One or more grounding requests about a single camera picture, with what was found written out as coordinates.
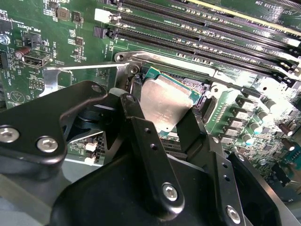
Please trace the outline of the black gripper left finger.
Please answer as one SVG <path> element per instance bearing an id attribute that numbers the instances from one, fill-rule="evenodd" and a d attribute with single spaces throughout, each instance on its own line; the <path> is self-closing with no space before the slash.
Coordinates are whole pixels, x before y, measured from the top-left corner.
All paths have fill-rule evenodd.
<path id="1" fill-rule="evenodd" d="M 67 144 L 85 133 L 76 118 L 92 106 L 111 118 L 96 126 L 113 132 L 122 156 L 69 185 L 61 173 Z M 83 81 L 0 114 L 0 195 L 18 208 L 32 216 L 85 216 L 105 199 L 133 194 L 154 216 L 177 216 L 185 204 L 154 124 L 134 96 Z"/>

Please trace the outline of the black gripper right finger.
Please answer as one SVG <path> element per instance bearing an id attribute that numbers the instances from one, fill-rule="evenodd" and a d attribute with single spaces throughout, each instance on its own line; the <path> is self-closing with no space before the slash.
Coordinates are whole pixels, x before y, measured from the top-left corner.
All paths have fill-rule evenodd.
<path id="1" fill-rule="evenodd" d="M 177 123 L 187 161 L 208 176 L 207 205 L 215 226 L 294 226 L 295 216 L 240 153 L 225 156 L 193 107 Z"/>

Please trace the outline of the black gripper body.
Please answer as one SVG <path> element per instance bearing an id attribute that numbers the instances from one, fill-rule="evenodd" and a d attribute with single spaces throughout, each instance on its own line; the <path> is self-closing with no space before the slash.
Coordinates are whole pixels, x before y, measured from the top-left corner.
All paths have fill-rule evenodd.
<path id="1" fill-rule="evenodd" d="M 56 200 L 53 226 L 213 226 L 218 155 L 203 169 L 163 150 L 127 153 L 68 186 Z"/>

